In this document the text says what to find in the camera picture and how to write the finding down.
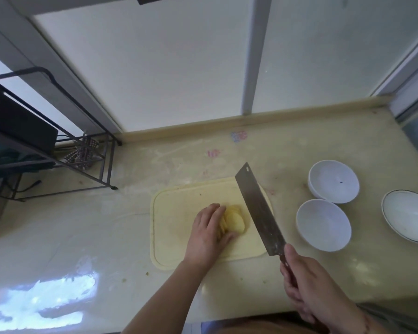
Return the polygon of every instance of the cutting board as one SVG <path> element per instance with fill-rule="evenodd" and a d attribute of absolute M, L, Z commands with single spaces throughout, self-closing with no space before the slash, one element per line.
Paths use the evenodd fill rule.
<path fill-rule="evenodd" d="M 268 196 L 262 187 L 271 210 Z M 238 205 L 245 232 L 231 241 L 219 261 L 257 257 L 266 252 L 234 177 L 166 188 L 150 205 L 150 258 L 159 269 L 174 269 L 184 258 L 192 223 L 201 209 L 213 202 Z"/>

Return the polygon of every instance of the wooden knife handle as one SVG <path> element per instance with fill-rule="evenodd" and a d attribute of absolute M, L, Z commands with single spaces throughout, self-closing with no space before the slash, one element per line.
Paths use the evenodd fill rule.
<path fill-rule="evenodd" d="M 287 259 L 285 258 L 285 256 L 284 256 L 284 255 L 281 255 L 281 256 L 280 256 L 280 261 L 281 261 L 281 262 L 285 265 L 285 267 L 287 268 L 287 271 L 288 271 L 288 273 L 289 273 L 289 275 L 290 275 L 290 282 L 291 282 L 291 285 L 293 285 L 294 287 L 298 288 L 299 286 L 297 285 L 297 280 L 296 280 L 296 278 L 295 278 L 295 276 L 294 276 L 294 273 L 293 273 L 293 271 L 291 270 L 291 267 L 290 267 L 290 265 L 288 264 Z M 314 331 L 316 331 L 316 332 L 318 332 L 318 333 L 320 333 L 320 334 L 329 334 L 329 333 L 330 333 L 329 328 L 328 328 L 328 327 L 327 327 L 324 323 L 320 322 L 320 321 L 319 321 L 319 319 L 318 319 L 318 318 L 316 318 L 314 315 L 313 315 L 313 318 L 314 318 L 314 324 L 313 324 L 313 330 L 314 330 Z"/>

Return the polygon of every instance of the knife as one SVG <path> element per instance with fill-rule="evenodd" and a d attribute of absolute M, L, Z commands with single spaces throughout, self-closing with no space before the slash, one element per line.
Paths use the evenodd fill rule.
<path fill-rule="evenodd" d="M 252 173 L 251 167 L 247 162 L 235 175 L 235 180 L 237 181 L 240 192 L 245 200 L 246 207 L 248 208 L 252 221 L 254 221 L 254 225 L 257 228 L 260 238 L 262 238 L 268 255 L 279 256 L 280 261 L 285 265 L 289 272 L 291 285 L 297 288 L 298 286 L 294 273 L 285 258 L 284 247 L 286 241 L 284 236 L 282 236 L 279 226 L 275 222 L 274 215 L 272 214 L 271 209 L 260 190 L 260 186 Z M 321 334 L 328 334 L 330 332 L 328 327 L 320 322 L 314 315 L 313 317 L 315 320 L 313 325 L 314 330 Z"/>

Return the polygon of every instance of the countertop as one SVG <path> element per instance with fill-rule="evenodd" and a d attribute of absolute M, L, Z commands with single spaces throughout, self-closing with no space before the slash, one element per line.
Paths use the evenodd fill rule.
<path fill-rule="evenodd" d="M 312 248 L 295 228 L 298 207 L 313 198 L 308 171 L 322 159 L 346 163 L 361 185 L 340 206 L 353 233 L 334 253 Z M 150 261 L 151 197 L 168 186 L 234 176 L 246 161 L 286 240 L 318 259 L 353 300 L 418 296 L 418 244 L 392 231 L 380 208 L 390 190 L 418 192 L 418 153 L 388 110 L 369 109 L 126 144 L 115 153 L 119 190 L 10 202 L 0 223 L 0 330 L 122 330 L 171 274 Z M 31 194 L 89 185 L 66 169 L 27 181 L 34 177 L 43 184 Z M 290 308 L 279 258 L 263 255 L 216 264 L 187 321 Z"/>

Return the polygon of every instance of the hand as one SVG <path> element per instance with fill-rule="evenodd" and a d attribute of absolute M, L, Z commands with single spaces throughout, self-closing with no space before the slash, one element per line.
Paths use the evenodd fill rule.
<path fill-rule="evenodd" d="M 201 268 L 204 274 L 215 264 L 228 242 L 237 235 L 229 232 L 217 241 L 218 224 L 225 211 L 226 206 L 210 204 L 202 209 L 193 221 L 183 262 Z"/>
<path fill-rule="evenodd" d="M 349 328 L 364 326 L 361 310 L 316 259 L 300 256 L 290 244 L 286 244 L 284 250 L 298 285 L 293 286 L 287 268 L 281 263 L 285 292 L 303 320 L 313 324 L 314 315 L 330 331 L 340 333 L 347 333 Z"/>

